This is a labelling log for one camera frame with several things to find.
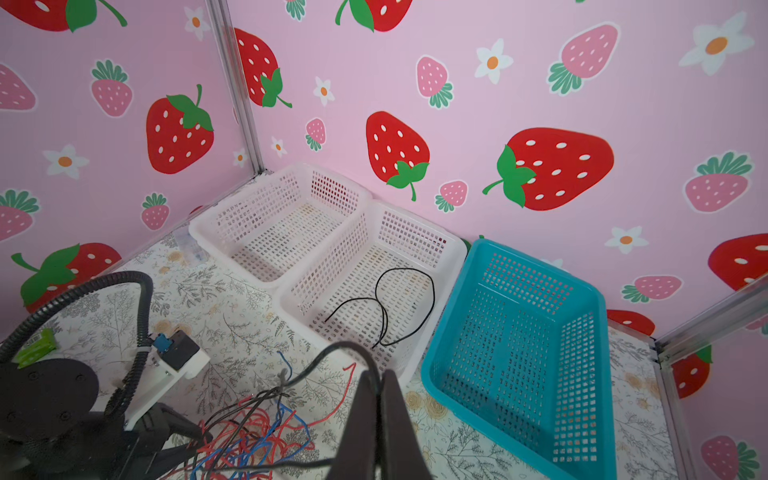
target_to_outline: wallpaper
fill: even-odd
[[[265,164],[595,285],[656,337],[768,271],[768,4],[230,0]]]
[[[0,338],[253,176],[196,1],[0,0]]]

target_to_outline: black corrugated hose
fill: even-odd
[[[0,345],[0,363],[11,362],[18,351],[29,340],[35,332],[49,321],[53,315],[62,311],[66,306],[72,304],[77,299],[93,293],[96,290],[107,288],[108,286],[119,285],[120,283],[138,283],[141,286],[139,295],[139,308],[137,314],[136,344],[137,346],[151,346],[149,339],[149,307],[152,300],[152,279],[143,272],[127,271],[114,272],[100,276],[80,286],[68,290],[46,303],[37,312],[27,317],[16,330],[8,336]],[[109,399],[106,412],[107,416],[121,415],[125,413],[128,405],[136,393],[136,387],[139,385],[141,373],[144,371],[144,365],[147,362],[149,352],[137,352],[134,357],[134,363],[131,370],[125,376],[124,387],[118,389]]]

